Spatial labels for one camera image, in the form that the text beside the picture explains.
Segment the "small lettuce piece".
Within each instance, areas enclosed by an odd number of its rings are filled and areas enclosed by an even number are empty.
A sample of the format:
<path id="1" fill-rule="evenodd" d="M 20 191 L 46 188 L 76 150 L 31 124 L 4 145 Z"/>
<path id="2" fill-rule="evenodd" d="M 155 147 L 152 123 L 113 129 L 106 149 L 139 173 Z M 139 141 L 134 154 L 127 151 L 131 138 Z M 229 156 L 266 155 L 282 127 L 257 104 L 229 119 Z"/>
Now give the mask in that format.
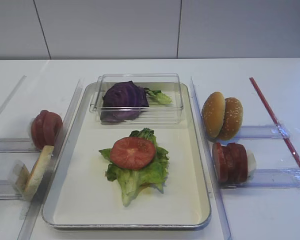
<path id="1" fill-rule="evenodd" d="M 144 88 L 144 90 L 146 94 L 148 94 L 154 101 L 161 105 L 169 105 L 173 102 L 172 98 L 162 93 L 161 90 L 152 90 L 149 88 Z"/>

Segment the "green lettuce leaf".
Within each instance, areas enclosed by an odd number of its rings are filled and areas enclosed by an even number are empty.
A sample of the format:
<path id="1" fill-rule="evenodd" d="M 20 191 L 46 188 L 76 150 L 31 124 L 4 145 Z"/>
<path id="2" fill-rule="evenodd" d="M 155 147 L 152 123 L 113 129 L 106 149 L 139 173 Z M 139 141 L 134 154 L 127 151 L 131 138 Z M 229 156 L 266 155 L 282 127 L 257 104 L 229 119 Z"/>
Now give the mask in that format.
<path id="1" fill-rule="evenodd" d="M 168 175 L 169 157 L 168 151 L 157 144 L 157 138 L 154 130 L 144 128 L 142 130 L 134 130 L 127 137 L 139 137 L 151 141 L 156 149 L 156 153 L 152 161 L 145 167 L 133 170 L 118 167 L 110 160 L 110 151 L 112 148 L 100 149 L 99 153 L 110 164 L 107 167 L 105 176 L 110 182 L 118 181 L 121 188 L 122 204 L 127 207 L 133 199 L 146 187 L 154 186 L 159 191 L 163 191 Z"/>

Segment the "meat patty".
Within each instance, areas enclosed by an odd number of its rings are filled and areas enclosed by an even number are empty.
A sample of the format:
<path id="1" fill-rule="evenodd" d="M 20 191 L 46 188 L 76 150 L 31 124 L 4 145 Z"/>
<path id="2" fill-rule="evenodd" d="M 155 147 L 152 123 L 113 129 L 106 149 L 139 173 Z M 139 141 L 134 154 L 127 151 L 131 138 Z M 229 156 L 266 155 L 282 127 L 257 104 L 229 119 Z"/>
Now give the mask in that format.
<path id="1" fill-rule="evenodd" d="M 239 179 L 241 171 L 241 158 L 238 145 L 236 143 L 228 143 L 227 146 L 223 146 L 223 153 L 227 164 L 227 182 L 234 184 Z"/>
<path id="2" fill-rule="evenodd" d="M 228 165 L 224 156 L 222 145 L 216 142 L 212 146 L 212 158 L 219 183 L 225 183 L 228 180 Z"/>
<path id="3" fill-rule="evenodd" d="M 235 182 L 240 184 L 247 181 L 248 178 L 248 156 L 245 147 L 242 144 L 235 144 L 239 157 L 236 161 L 236 178 Z"/>

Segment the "rear meat patty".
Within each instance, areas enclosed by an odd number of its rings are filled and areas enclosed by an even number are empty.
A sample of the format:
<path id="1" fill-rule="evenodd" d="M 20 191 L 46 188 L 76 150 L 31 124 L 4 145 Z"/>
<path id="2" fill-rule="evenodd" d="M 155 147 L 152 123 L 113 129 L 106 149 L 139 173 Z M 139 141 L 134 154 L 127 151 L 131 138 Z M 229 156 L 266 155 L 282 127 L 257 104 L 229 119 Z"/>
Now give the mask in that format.
<path id="1" fill-rule="evenodd" d="M 236 161 L 236 178 L 235 182 L 240 184 L 247 181 L 248 178 L 248 156 L 245 147 L 242 144 L 235 144 L 239 157 Z"/>

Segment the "tomato slice stack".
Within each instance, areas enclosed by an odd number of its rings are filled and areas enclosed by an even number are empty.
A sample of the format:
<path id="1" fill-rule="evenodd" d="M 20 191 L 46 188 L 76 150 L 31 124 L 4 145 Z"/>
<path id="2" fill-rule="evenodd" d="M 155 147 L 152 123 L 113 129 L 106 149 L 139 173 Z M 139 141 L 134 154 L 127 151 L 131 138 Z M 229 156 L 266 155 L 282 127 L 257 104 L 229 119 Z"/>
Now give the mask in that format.
<path id="1" fill-rule="evenodd" d="M 57 113 L 42 110 L 30 126 L 31 138 L 35 147 L 42 150 L 44 146 L 54 146 L 62 126 L 62 119 Z"/>

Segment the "white pusher behind patties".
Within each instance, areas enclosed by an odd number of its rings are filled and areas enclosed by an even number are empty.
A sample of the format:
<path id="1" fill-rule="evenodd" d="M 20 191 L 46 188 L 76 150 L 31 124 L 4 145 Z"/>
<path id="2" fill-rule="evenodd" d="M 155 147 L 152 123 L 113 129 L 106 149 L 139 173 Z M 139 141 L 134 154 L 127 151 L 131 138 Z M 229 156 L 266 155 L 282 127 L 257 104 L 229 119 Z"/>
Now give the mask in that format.
<path id="1" fill-rule="evenodd" d="M 256 158 L 251 150 L 246 151 L 247 154 L 247 177 L 252 178 L 257 169 Z"/>

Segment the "silver metal tray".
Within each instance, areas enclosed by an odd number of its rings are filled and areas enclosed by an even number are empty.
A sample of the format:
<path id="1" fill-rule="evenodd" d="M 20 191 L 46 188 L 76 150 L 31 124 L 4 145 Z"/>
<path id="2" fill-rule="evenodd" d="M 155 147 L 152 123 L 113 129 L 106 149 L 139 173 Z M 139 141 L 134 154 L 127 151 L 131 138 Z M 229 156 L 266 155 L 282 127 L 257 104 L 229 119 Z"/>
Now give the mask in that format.
<path id="1" fill-rule="evenodd" d="M 42 217 L 59 229 L 197 229 L 211 218 L 211 203 L 202 167 L 188 88 L 180 86 L 184 108 L 176 124 L 104 125 L 89 111 L 97 83 L 83 93 L 75 120 L 43 205 Z M 117 181 L 108 181 L 109 162 L 101 149 L 150 128 L 167 150 L 163 190 L 143 189 L 128 206 Z"/>

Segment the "plain burger bun half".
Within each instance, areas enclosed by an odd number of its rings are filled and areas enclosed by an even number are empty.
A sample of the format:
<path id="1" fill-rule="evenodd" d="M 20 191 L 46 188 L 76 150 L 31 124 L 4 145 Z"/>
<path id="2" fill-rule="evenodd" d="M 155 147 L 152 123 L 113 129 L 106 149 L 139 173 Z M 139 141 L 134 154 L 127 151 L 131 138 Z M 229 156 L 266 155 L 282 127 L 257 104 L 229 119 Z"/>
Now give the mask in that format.
<path id="1" fill-rule="evenodd" d="M 223 126 L 226 109 L 224 95 L 215 91 L 206 99 L 202 110 L 202 119 L 205 131 L 210 138 L 216 138 Z"/>

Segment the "sesame burger bun half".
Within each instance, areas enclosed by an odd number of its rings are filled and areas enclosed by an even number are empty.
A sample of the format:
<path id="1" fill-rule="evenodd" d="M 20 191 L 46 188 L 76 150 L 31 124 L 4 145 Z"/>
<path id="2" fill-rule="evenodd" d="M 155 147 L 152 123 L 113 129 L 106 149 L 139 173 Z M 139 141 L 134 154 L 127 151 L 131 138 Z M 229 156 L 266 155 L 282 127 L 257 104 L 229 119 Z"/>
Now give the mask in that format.
<path id="1" fill-rule="evenodd" d="M 243 115 L 244 109 L 240 100 L 235 97 L 227 97 L 223 126 L 217 138 L 223 141 L 232 139 L 242 126 Z"/>

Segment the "clear right guide rail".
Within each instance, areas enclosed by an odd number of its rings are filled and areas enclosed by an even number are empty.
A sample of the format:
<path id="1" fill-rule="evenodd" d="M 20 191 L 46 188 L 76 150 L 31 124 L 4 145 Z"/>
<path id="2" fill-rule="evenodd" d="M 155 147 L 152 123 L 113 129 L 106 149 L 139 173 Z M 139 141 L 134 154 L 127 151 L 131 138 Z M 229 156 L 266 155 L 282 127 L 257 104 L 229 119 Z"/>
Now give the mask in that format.
<path id="1" fill-rule="evenodd" d="M 208 172 L 209 172 L 209 178 L 210 178 L 211 186 L 213 189 L 212 190 L 213 197 L 214 197 L 214 200 L 216 203 L 218 217 L 219 217 L 219 221 L 220 221 L 220 225 L 221 225 L 221 229 L 222 229 L 223 239 L 224 240 L 232 240 L 233 236 L 232 236 L 231 228 L 229 226 L 229 221 L 228 221 L 228 217 L 227 217 L 224 202 L 223 202 L 223 196 L 222 196 L 221 190 L 219 188 L 218 178 L 217 178 L 217 174 L 215 172 L 214 161 L 213 161 L 213 158 L 212 158 L 212 155 L 210 152 L 208 140 L 206 138 L 205 127 L 204 127 L 204 123 L 203 123 L 202 115 L 201 115 L 201 107 L 199 105 L 196 88 L 195 88 L 192 76 L 190 77 L 189 86 L 190 86 L 190 93 L 192 96 L 194 111 L 195 111 L 195 115 L 196 115 L 196 120 L 198 122 L 198 130 L 200 132 L 200 137 L 201 137 L 201 141 L 203 144 L 203 150 L 204 150 L 206 164 L 207 164 L 207 168 L 208 168 Z"/>

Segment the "clear guide rail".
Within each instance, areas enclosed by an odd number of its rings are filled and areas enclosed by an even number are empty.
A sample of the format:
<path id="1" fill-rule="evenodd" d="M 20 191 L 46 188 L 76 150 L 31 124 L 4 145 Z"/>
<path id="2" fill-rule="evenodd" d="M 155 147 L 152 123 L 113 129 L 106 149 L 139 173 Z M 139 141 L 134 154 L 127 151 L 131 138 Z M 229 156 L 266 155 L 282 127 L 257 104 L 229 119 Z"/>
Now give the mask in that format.
<path id="1" fill-rule="evenodd" d="M 203 150 L 204 150 L 206 164 L 207 164 L 207 168 L 208 168 L 208 172 L 209 172 L 209 178 L 210 178 L 211 186 L 213 189 L 212 190 L 213 197 L 214 197 L 214 200 L 216 203 L 218 217 L 219 217 L 219 221 L 220 221 L 220 225 L 221 225 L 221 229 L 222 229 L 223 239 L 224 240 L 232 240 L 233 236 L 232 236 L 231 228 L 229 226 L 229 221 L 228 221 L 228 217 L 227 217 L 224 202 L 223 202 L 223 196 L 222 196 L 221 190 L 219 188 L 218 178 L 217 178 L 217 174 L 215 172 L 214 161 L 213 161 L 213 158 L 212 158 L 212 155 L 210 152 L 208 140 L 206 138 L 205 127 L 204 127 L 204 123 L 203 123 L 202 115 L 201 115 L 201 107 L 199 105 L 196 88 L 195 88 L 192 76 L 190 77 L 189 86 L 190 86 L 190 93 L 192 96 L 194 111 L 195 111 L 195 115 L 196 115 L 196 120 L 198 122 L 198 130 L 200 132 L 200 137 L 201 137 L 201 141 L 203 144 Z"/>
<path id="2" fill-rule="evenodd" d="M 43 175 L 43 179 L 25 215 L 24 222 L 17 237 L 18 240 L 29 240 L 31 238 L 31 234 L 35 226 L 37 217 L 40 213 L 41 206 L 45 200 L 47 192 L 49 191 L 52 177 L 54 176 L 56 167 L 58 166 L 59 158 L 63 151 L 63 145 L 67 141 L 67 134 L 69 129 L 71 128 L 73 117 L 76 114 L 76 108 L 80 100 L 82 90 L 83 80 L 80 79 L 77 82 L 72 99 L 63 119 L 63 127 L 57 136 L 51 160 L 48 162 L 47 168 Z"/>

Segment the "clear bun dispenser rail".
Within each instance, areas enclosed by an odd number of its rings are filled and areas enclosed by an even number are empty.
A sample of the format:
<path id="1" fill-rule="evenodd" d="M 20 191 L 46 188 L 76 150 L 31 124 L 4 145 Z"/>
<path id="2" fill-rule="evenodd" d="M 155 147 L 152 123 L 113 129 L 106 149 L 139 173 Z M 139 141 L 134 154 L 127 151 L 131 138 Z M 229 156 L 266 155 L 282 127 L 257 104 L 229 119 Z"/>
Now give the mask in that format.
<path id="1" fill-rule="evenodd" d="M 290 131 L 280 124 L 243 125 L 234 139 L 289 139 Z"/>

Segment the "clear patty dispenser rail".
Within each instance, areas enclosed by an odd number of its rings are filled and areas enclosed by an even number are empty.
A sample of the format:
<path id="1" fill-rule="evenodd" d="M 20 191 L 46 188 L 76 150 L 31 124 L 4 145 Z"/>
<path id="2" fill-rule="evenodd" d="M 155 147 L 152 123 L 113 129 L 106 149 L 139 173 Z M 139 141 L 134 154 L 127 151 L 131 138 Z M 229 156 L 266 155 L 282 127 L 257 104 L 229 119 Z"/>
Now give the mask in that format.
<path id="1" fill-rule="evenodd" d="M 277 188 L 300 189 L 300 169 L 257 169 L 244 183 L 226 183 L 219 185 L 222 189 L 235 188 Z"/>

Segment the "clear tomato dispenser rail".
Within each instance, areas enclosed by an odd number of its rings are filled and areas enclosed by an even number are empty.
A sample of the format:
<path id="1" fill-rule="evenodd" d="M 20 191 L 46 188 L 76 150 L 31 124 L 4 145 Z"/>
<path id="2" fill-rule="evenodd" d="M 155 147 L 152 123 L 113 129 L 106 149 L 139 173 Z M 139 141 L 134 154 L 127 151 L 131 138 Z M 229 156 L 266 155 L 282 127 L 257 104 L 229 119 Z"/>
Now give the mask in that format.
<path id="1" fill-rule="evenodd" d="M 30 138 L 0 138 L 0 153 L 38 153 Z"/>

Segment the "clear far left rail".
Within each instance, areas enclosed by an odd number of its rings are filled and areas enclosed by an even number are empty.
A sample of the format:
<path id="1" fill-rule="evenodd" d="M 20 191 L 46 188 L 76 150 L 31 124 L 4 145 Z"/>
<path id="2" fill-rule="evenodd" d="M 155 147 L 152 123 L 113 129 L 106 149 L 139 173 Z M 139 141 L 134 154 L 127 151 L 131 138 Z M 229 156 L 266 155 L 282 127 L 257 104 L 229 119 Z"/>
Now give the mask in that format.
<path id="1" fill-rule="evenodd" d="M 6 106 L 8 105 L 8 103 L 11 101 L 11 99 L 13 98 L 13 96 L 15 95 L 15 93 L 18 91 L 18 89 L 20 88 L 20 86 L 23 84 L 23 82 L 25 81 L 25 79 L 27 78 L 26 75 L 23 75 L 19 81 L 17 82 L 17 84 L 14 86 L 14 88 L 12 89 L 12 91 L 9 93 L 9 95 L 6 97 L 6 99 L 3 101 L 3 103 L 0 105 L 0 115 L 3 112 L 3 110 L 6 108 Z"/>

